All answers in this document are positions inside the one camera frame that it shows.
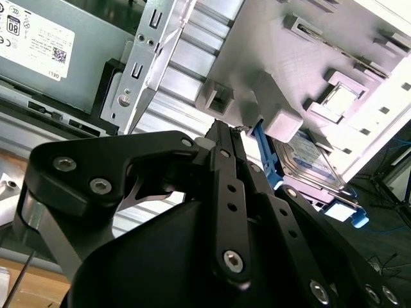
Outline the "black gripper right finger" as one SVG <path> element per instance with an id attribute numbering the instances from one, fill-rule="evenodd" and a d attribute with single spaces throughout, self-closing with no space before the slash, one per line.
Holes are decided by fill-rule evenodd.
<path id="1" fill-rule="evenodd" d="M 409 307 L 325 217 L 293 187 L 271 189 L 230 130 L 238 172 L 251 205 L 250 291 L 243 307 Z"/>

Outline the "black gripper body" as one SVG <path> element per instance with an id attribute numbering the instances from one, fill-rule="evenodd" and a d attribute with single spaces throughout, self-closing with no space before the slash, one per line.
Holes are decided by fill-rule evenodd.
<path id="1" fill-rule="evenodd" d="M 211 212 L 199 202 L 171 209 L 93 252 L 77 271 L 67 307 L 318 307 L 279 238 L 249 220 L 251 284 L 213 271 Z"/>

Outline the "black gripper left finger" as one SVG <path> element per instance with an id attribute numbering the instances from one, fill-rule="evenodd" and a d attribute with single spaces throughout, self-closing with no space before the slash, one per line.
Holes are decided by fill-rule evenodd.
<path id="1" fill-rule="evenodd" d="M 249 287 L 245 186 L 230 130 L 215 121 L 205 139 L 179 131 L 52 142 L 36 147 L 15 227 L 73 282 L 98 248 L 179 205 L 211 212 L 213 271 Z"/>

